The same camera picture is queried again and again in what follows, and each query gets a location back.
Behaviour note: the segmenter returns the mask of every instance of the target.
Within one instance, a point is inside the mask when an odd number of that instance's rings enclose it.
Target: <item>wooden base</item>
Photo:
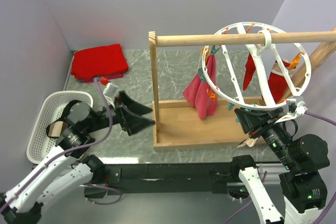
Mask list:
[[[244,98],[246,103],[259,104],[258,97]],[[229,102],[218,101],[218,109],[213,116],[200,120],[197,110],[185,100],[159,101],[160,130],[153,127],[154,149],[181,147],[204,147],[223,144],[239,144],[247,138],[240,123],[236,122],[235,107],[228,110]]]

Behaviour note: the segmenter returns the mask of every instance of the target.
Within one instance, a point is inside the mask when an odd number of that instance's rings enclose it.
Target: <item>lavender wall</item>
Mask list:
[[[284,0],[46,0],[71,49],[120,43],[148,49],[158,35],[213,34],[235,22],[272,23]]]
[[[63,88],[71,54],[43,0],[0,0],[0,7],[0,191],[5,191],[32,168],[26,156],[30,134],[44,99]]]
[[[285,31],[329,31],[334,26],[336,13],[335,0],[285,0],[273,25]],[[318,44],[306,44],[304,47],[310,54]],[[336,54],[332,55],[313,75],[308,89],[303,94],[307,107],[311,112],[323,115],[336,121]],[[299,133],[313,133],[328,142],[330,167],[321,170],[328,191],[328,202],[336,191],[336,127],[323,121],[303,116],[299,118]],[[322,223],[335,223],[336,207],[334,206]]]

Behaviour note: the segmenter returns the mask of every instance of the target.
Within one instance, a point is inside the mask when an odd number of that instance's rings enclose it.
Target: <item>laundry basket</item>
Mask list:
[[[27,157],[34,164],[40,163],[55,145],[55,139],[49,138],[46,127],[60,118],[64,107],[72,100],[79,100],[92,107],[92,96],[81,91],[59,91],[44,101],[27,147]]]

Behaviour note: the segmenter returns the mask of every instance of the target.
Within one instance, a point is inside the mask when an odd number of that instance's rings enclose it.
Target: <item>pink towel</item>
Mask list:
[[[216,58],[214,55],[209,55],[208,62],[206,64],[208,68],[208,74],[210,79],[216,85]],[[199,119],[204,119],[206,115],[214,115],[217,107],[218,101],[211,100],[208,96],[206,90],[210,89],[209,84],[202,83],[198,75],[192,80],[189,86],[183,92],[184,98],[188,103],[197,109]]]

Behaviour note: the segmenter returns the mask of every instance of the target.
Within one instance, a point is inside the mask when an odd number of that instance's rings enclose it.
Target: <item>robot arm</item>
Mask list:
[[[270,207],[271,200],[253,165],[239,171],[239,178],[250,193],[260,223],[313,223],[322,213],[327,198],[327,187],[318,173],[319,169],[330,165],[327,143],[313,134],[293,140],[278,123],[284,114],[282,109],[270,112],[236,109],[235,113],[244,133],[249,134],[250,138],[262,136],[288,170],[279,175],[286,203],[285,220]]]
[[[124,91],[120,91],[109,106],[113,125],[120,124],[128,135],[136,134],[155,124],[155,121],[142,117],[152,111],[140,103],[133,101]],[[0,194],[0,213],[7,223],[37,223],[44,206],[50,206],[57,198],[65,195],[92,178],[104,167],[95,156],[89,156],[69,174],[56,180],[55,178],[69,165],[78,160],[89,148],[82,145],[95,141],[89,133],[109,126],[109,112],[103,109],[95,112],[89,105],[78,102],[70,109],[66,118],[69,125],[57,138],[55,146],[47,156],[17,186]]]

